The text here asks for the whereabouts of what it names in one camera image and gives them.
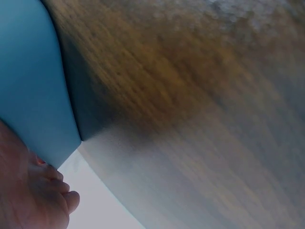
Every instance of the blue cloth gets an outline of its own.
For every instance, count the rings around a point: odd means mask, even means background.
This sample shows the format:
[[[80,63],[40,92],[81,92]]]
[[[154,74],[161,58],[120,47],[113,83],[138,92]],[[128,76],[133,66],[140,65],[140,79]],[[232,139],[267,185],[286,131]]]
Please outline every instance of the blue cloth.
[[[81,143],[56,33],[39,0],[0,1],[0,119],[56,168]]]

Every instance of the skin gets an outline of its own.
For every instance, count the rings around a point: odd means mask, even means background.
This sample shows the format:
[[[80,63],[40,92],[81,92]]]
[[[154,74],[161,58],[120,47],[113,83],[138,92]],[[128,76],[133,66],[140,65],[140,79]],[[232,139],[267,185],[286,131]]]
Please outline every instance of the skin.
[[[80,196],[0,121],[0,225],[66,229]]]

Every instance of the wooden board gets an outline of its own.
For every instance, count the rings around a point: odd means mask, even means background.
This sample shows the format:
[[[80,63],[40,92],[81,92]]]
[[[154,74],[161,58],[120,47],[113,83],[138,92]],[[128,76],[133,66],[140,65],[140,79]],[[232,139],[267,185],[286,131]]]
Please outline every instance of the wooden board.
[[[303,1],[43,2],[81,152],[146,228],[305,228]]]

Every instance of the white surface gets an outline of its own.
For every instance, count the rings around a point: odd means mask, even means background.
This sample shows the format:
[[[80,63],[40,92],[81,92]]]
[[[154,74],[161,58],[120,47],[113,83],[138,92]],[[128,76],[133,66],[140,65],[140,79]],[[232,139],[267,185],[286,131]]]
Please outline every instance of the white surface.
[[[81,202],[71,214],[68,229],[143,229],[101,182],[78,151],[59,168]]]

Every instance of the wood grain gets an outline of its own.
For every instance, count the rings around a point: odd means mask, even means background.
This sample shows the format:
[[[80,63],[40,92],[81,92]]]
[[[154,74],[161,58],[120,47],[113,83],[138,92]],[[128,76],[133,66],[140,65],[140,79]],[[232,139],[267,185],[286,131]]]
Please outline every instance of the wood grain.
[[[305,228],[304,1],[43,2],[81,151],[146,228]]]

